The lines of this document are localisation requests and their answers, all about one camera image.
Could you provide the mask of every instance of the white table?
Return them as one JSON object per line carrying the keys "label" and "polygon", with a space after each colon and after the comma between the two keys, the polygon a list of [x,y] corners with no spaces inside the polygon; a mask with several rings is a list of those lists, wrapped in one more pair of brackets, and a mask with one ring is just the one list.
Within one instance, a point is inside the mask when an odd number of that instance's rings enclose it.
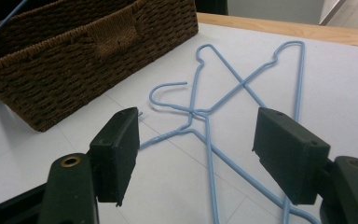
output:
{"label": "white table", "polygon": [[[186,122],[186,114],[151,105],[148,93],[158,84],[187,81],[184,87],[156,93],[163,102],[188,105],[198,63],[195,51],[211,43],[234,68],[248,76],[293,37],[213,25],[149,64],[45,133],[30,129],[0,102],[0,203],[45,183],[49,166],[60,156],[87,152],[92,138],[119,110],[137,106],[141,142]],[[299,122],[329,143],[330,159],[358,157],[358,47],[303,39],[306,43],[303,103]],[[298,48],[284,51],[279,64],[250,83],[267,106],[293,115]],[[197,108],[215,103],[238,81],[211,50],[202,52]],[[278,185],[252,152],[258,105],[240,90],[211,115],[212,139],[244,170],[277,195]],[[194,128],[203,132],[203,122]],[[221,223],[281,223],[282,211],[217,157],[213,158]],[[319,216],[316,206],[301,206]],[[100,204],[102,223],[212,223],[205,146],[193,135],[176,136],[142,150],[123,206]],[[291,223],[308,223],[291,217]]]}

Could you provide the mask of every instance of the brown basket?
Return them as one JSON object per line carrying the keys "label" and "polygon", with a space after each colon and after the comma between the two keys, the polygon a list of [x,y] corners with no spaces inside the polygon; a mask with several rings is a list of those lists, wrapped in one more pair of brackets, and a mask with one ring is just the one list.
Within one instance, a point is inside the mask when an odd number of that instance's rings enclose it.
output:
{"label": "brown basket", "polygon": [[43,132],[197,31],[194,0],[55,1],[0,30],[0,99]]}

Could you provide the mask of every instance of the blue hanger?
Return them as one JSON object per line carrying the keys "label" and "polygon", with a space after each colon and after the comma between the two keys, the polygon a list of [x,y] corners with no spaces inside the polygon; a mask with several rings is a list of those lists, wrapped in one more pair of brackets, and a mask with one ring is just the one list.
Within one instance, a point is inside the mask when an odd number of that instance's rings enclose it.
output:
{"label": "blue hanger", "polygon": [[22,0],[0,23],[0,29],[22,8],[28,0]]}
{"label": "blue hanger", "polygon": [[[213,175],[213,160],[212,160],[212,152],[216,154],[222,161],[224,161],[228,166],[230,166],[235,172],[237,172],[240,176],[242,176],[246,181],[248,181],[252,186],[254,186],[256,189],[258,189],[263,195],[265,195],[267,198],[269,198],[273,203],[278,205],[280,208],[283,209],[283,223],[288,223],[288,217],[289,213],[292,213],[294,215],[300,216],[308,220],[312,224],[319,224],[319,220],[309,213],[300,210],[296,207],[293,207],[290,204],[290,200],[288,200],[287,197],[282,201],[279,197],[274,195],[272,192],[270,192],[267,188],[265,188],[263,185],[261,185],[258,181],[256,181],[254,178],[252,178],[249,174],[247,174],[244,170],[240,168],[236,163],[234,163],[229,157],[227,157],[222,151],[220,151],[217,147],[215,147],[211,143],[211,136],[210,136],[210,123],[209,123],[209,113],[212,113],[215,111],[216,108],[221,106],[224,102],[226,102],[237,90],[239,90],[241,87],[244,87],[251,95],[252,97],[258,102],[258,104],[262,107],[266,107],[266,105],[260,100],[260,98],[255,94],[255,92],[249,87],[248,82],[255,78],[257,75],[259,75],[262,71],[265,69],[271,67],[278,61],[278,55],[279,53],[292,45],[299,45],[301,47],[300,52],[300,62],[298,66],[298,82],[297,82],[297,90],[296,90],[296,106],[295,106],[295,121],[298,121],[299,117],[299,108],[300,108],[300,99],[301,99],[301,89],[302,89],[302,77],[303,77],[303,70],[304,70],[304,51],[305,51],[305,45],[302,41],[289,41],[282,45],[280,45],[273,54],[273,60],[268,63],[264,63],[261,65],[258,69],[256,69],[250,76],[248,76],[246,79],[242,79],[240,75],[234,70],[234,68],[226,61],[226,59],[219,53],[219,51],[212,45],[203,45],[197,49],[197,61],[200,63],[200,65],[197,67],[196,74],[194,76],[193,81],[193,88],[191,92],[191,98],[190,98],[190,107],[185,107],[181,105],[174,105],[174,104],[166,104],[162,102],[158,102],[153,98],[153,94],[155,91],[157,91],[160,88],[163,87],[170,87],[170,86],[178,86],[178,85],[185,85],[186,82],[176,82],[176,83],[167,83],[156,86],[150,94],[149,99],[150,101],[155,105],[160,106],[167,106],[171,107],[176,110],[184,111],[188,113],[188,121],[186,124],[180,126],[178,129],[173,130],[171,132],[162,134],[160,136],[154,137],[143,144],[141,144],[141,149],[148,147],[152,144],[155,144],[159,141],[162,141],[164,139],[173,137],[178,134],[186,134],[186,133],[193,133],[195,134],[200,141],[202,141],[207,146],[207,157],[208,157],[208,166],[209,166],[209,177],[210,177],[210,190],[211,190],[211,196],[212,196],[212,207],[213,207],[213,222],[215,224],[219,223],[218,218],[218,212],[217,212],[217,201],[216,201],[216,194],[215,194],[215,186],[214,186],[214,175]],[[194,102],[195,102],[195,95],[196,90],[198,86],[198,79],[200,75],[200,70],[204,66],[205,62],[200,57],[200,51],[204,48],[211,48],[216,55],[219,57],[219,59],[225,64],[225,66],[229,69],[229,71],[236,77],[236,79],[240,82],[236,87],[234,87],[228,94],[226,94],[221,100],[219,100],[215,105],[213,105],[211,108],[208,109],[195,109],[194,108]],[[205,127],[206,127],[206,136],[203,136],[200,132],[198,132],[195,129],[190,129],[190,125],[192,123],[192,119],[197,116],[201,117],[205,120]]]}

